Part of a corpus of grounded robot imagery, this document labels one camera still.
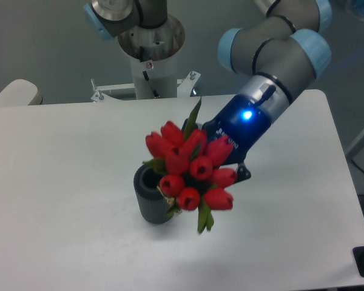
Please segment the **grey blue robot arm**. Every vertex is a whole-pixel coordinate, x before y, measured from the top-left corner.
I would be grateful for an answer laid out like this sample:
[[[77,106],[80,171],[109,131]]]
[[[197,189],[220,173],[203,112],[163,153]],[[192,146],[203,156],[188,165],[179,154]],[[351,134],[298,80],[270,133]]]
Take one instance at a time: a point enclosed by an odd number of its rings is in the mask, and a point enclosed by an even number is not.
[[[90,1],[84,13],[102,39],[117,39],[129,57],[137,99],[180,95],[175,60],[185,32],[166,1]],[[239,181],[251,176],[244,164],[248,150],[329,64],[331,49],[321,32],[331,19],[328,1],[269,1],[260,25],[221,37],[220,64],[251,78],[203,129],[234,143],[226,162],[237,165]]]

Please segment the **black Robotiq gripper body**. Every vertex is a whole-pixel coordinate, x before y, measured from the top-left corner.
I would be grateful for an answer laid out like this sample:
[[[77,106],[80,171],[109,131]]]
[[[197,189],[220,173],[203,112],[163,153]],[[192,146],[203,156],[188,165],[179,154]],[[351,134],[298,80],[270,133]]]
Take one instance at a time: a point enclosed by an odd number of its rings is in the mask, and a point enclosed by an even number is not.
[[[234,96],[210,121],[203,124],[208,141],[223,135],[229,137],[234,149],[223,165],[238,164],[245,160],[247,152],[270,128],[272,121],[246,96]]]

